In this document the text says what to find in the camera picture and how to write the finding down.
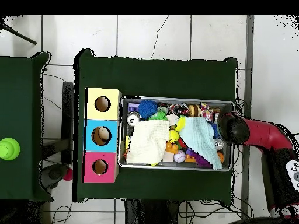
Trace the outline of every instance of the green table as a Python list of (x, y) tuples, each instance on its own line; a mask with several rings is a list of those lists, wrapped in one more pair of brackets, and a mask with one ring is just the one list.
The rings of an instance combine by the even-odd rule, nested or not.
[(49, 54), (0, 57), (0, 140), (18, 141), (15, 160), (0, 159), (0, 199), (52, 201), (39, 183), (41, 165), (41, 70)]
[(74, 61), (75, 123), (73, 199), (231, 200), (231, 171), (120, 168), (113, 184), (82, 183), (85, 87), (118, 89), (123, 95), (235, 101), (237, 60), (145, 60), (94, 57), (81, 50)]

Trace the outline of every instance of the green cup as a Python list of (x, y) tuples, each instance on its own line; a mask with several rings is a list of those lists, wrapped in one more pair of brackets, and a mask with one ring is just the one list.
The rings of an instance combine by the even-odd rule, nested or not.
[(0, 158), (14, 160), (20, 154), (20, 145), (13, 138), (4, 138), (0, 141)]

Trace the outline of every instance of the pink box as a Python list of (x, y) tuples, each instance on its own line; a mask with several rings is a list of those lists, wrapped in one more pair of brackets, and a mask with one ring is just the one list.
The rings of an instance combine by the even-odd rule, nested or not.
[[(107, 172), (96, 174), (92, 165), (96, 160), (104, 160), (107, 165)], [(84, 183), (114, 183), (118, 174), (118, 164), (115, 152), (86, 152), (84, 165)]]

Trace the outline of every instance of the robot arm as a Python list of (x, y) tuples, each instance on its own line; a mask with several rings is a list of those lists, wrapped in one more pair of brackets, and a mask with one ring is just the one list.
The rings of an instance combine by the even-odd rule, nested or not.
[(298, 142), (282, 125), (240, 117), (228, 105), (219, 115), (218, 131), (223, 141), (252, 145), (262, 155), (263, 181), (270, 215), (299, 218)]

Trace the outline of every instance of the blue spiky ball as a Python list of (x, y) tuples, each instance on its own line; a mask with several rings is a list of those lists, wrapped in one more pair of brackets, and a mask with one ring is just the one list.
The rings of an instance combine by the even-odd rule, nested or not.
[(150, 116), (157, 112), (157, 104), (152, 100), (143, 100), (139, 103), (138, 112), (140, 116), (144, 119), (148, 119)]

